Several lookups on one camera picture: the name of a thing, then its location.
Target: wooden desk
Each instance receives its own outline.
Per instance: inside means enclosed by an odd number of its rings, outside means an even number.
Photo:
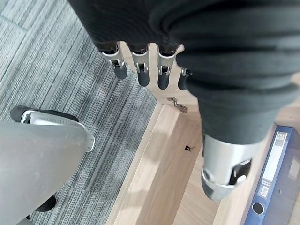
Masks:
[[[131,54],[121,43],[126,62],[135,71]],[[254,159],[247,180],[221,202],[212,202],[201,187],[202,132],[197,99],[177,87],[180,68],[173,66],[170,85],[157,87],[157,49],[150,45],[148,89],[158,103],[135,158],[123,182],[106,225],[240,225],[246,219],[259,174],[263,168],[275,125]],[[294,77],[300,84],[300,74]],[[167,97],[176,97],[188,107],[182,114]],[[300,99],[279,112],[279,125],[295,127],[300,133]],[[300,221],[300,194],[290,225]]]

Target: robotic hand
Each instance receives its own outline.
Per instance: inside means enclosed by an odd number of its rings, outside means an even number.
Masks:
[[[179,88],[198,98],[204,133],[202,186],[219,200],[249,173],[279,109],[292,102],[300,70],[300,0],[69,0],[116,76],[127,72],[118,41],[149,83],[148,43],[158,45],[158,86],[177,55]]]

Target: light wood surface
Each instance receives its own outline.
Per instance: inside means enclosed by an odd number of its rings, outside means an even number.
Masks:
[[[168,140],[177,122],[179,112],[163,106],[149,143],[135,171],[116,220],[109,225],[134,225],[142,211],[152,182],[164,155]]]
[[[129,189],[129,186],[132,182],[132,179],[135,175],[135,172],[136,172],[136,169],[142,159],[142,156],[145,152],[145,149],[149,143],[149,140],[150,140],[150,137],[153,133],[153,130],[154,130],[154,127],[156,126],[157,122],[158,122],[158,118],[159,116],[161,115],[161,112],[162,112],[162,108],[163,108],[163,105],[160,104],[160,103],[157,103],[155,108],[154,108],[154,111],[152,113],[152,116],[149,120],[149,123],[147,125],[147,128],[145,130],[145,133],[142,137],[142,140],[139,144],[139,147],[135,153],[135,157],[133,158],[132,162],[131,162],[131,165],[130,165],[130,168],[127,172],[127,175],[123,181],[123,184],[121,186],[121,189],[118,193],[118,196],[116,198],[116,201],[114,202],[113,204],[113,207],[112,207],[112,210],[109,214],[109,217],[106,221],[106,225],[111,225],[114,223],[120,209],[121,209],[121,206],[123,204],[123,201],[126,197],[126,194],[128,192],[128,189]]]
[[[164,105],[119,213],[110,224],[171,225],[199,154],[201,136],[199,123]]]
[[[173,225],[211,225],[214,221],[219,202],[211,201],[202,189],[202,150],[201,148]]]

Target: black rubber fingertip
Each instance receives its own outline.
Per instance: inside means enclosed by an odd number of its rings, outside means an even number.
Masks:
[[[119,67],[116,67],[114,70],[114,74],[116,75],[116,77],[120,80],[124,80],[127,77],[127,68],[124,65],[123,69],[120,69]]]
[[[141,71],[140,73],[137,73],[137,79],[139,81],[139,84],[143,87],[146,87],[149,84],[149,72]]]
[[[158,75],[157,84],[159,89],[165,90],[168,87],[169,78],[170,76],[167,76],[167,74]]]
[[[182,76],[180,75],[179,80],[178,80],[178,88],[180,90],[186,90],[187,89],[187,78],[188,76]]]

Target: chair wheel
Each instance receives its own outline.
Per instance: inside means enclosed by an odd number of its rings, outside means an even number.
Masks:
[[[46,202],[44,202],[40,207],[38,207],[35,211],[37,212],[47,212],[54,208],[56,204],[56,199],[52,195]]]

